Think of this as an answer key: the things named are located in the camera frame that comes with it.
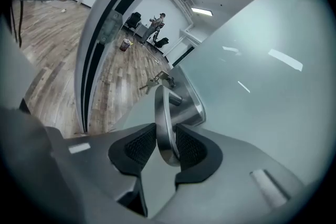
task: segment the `keys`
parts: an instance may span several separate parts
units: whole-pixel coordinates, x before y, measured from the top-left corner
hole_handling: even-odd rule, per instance
[[[148,94],[149,91],[150,91],[154,86],[156,86],[156,85],[159,84],[158,79],[159,79],[159,78],[148,78],[148,79],[147,79],[147,83],[146,83],[146,85],[145,85],[145,86],[142,86],[141,88],[139,88],[139,90],[142,90],[142,89],[144,89],[144,88],[147,87],[146,94]]]

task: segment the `metal door handle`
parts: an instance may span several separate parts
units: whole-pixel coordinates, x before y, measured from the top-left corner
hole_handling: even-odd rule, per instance
[[[179,151],[173,132],[169,104],[180,105],[182,98],[172,90],[160,85],[155,92],[156,140],[162,158],[172,166],[179,166]]]

